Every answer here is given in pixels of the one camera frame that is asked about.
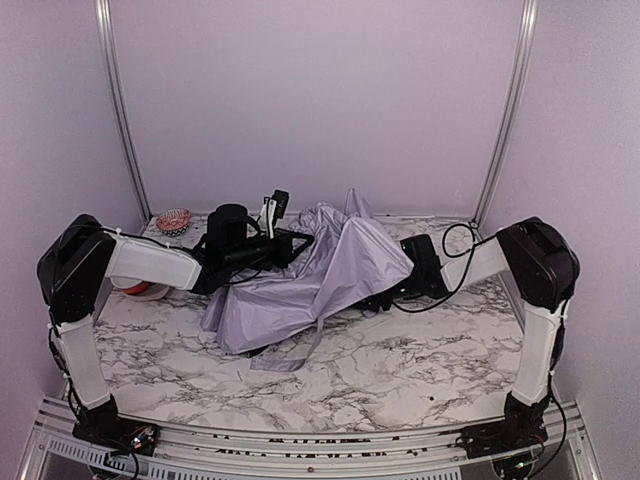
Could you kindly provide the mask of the lavender folding umbrella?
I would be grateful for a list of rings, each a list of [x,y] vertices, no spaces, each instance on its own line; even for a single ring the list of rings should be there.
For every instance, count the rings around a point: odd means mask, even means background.
[[[289,226],[314,238],[296,260],[211,296],[200,326],[215,333],[223,352],[239,355],[322,330],[327,318],[396,286],[414,268],[355,189],[343,209],[320,202]]]

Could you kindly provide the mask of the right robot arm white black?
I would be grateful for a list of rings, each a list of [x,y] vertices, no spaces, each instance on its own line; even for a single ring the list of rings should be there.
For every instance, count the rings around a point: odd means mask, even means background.
[[[383,293],[360,302],[379,312],[399,307],[403,300],[432,299],[438,307],[458,291],[498,274],[513,277],[524,302],[524,343],[511,392],[505,400],[507,423],[524,429],[539,421],[552,398],[550,387],[564,347],[565,321],[580,263],[564,237],[538,217],[530,217],[475,241],[447,263],[427,234],[400,243],[413,262],[410,276]]]

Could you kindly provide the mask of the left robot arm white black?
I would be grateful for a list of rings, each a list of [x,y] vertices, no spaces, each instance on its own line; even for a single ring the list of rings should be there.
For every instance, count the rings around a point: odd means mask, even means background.
[[[68,381],[68,398],[82,428],[125,429],[102,373],[94,340],[95,302],[106,279],[131,280],[210,295],[246,269],[284,269],[314,242],[310,234],[277,227],[283,200],[266,200],[259,218],[224,204],[207,218],[193,247],[121,233],[95,217],[78,216],[39,260],[36,273],[48,308],[52,356]]]

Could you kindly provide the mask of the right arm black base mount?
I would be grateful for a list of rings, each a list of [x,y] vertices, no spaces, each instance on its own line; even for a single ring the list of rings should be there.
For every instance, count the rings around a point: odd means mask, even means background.
[[[460,430],[455,445],[465,450],[469,459],[502,454],[530,446],[543,446],[548,434],[543,424],[510,431],[505,420],[468,426]]]

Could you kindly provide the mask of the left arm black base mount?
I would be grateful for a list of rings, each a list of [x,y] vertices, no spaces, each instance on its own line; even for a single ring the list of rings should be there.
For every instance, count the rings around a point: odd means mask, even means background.
[[[159,426],[131,419],[116,418],[97,425],[76,423],[72,435],[96,445],[115,449],[120,453],[152,456],[159,434]]]

